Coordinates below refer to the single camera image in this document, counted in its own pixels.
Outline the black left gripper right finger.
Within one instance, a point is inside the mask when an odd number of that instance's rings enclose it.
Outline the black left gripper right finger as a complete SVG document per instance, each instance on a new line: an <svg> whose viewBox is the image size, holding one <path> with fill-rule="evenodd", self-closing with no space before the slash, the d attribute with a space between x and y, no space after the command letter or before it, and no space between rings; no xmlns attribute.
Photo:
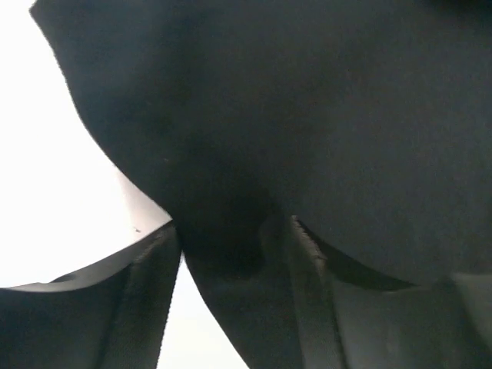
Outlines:
<svg viewBox="0 0 492 369"><path fill-rule="evenodd" d="M434 284L390 288L368 272L364 288L334 272L296 218L286 256L306 368L489 368L491 277L454 274Z"/></svg>

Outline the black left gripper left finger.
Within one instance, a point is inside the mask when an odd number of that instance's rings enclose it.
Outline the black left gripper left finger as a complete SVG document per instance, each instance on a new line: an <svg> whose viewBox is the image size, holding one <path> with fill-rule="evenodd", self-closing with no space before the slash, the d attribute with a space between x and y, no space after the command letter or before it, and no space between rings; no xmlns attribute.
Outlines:
<svg viewBox="0 0 492 369"><path fill-rule="evenodd" d="M52 282L1 289L1 366L157 367L180 257L166 224Z"/></svg>

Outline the black skirt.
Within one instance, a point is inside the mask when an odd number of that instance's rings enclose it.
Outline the black skirt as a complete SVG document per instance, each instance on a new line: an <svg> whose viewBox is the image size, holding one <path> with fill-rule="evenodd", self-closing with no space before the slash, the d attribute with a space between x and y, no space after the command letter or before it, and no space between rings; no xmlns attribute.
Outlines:
<svg viewBox="0 0 492 369"><path fill-rule="evenodd" d="M491 277L489 1L37 1L76 110L167 211L250 368L306 368L296 218L335 274Z"/></svg>

